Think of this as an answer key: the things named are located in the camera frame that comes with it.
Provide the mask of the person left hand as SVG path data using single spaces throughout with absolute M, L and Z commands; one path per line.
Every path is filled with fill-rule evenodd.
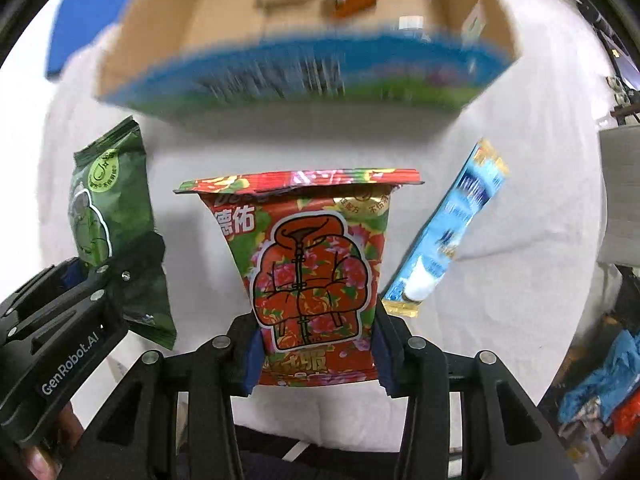
M 74 412 L 73 404 L 67 403 L 43 440 L 21 452 L 23 463 L 35 479 L 56 479 L 83 433 L 84 427 Z

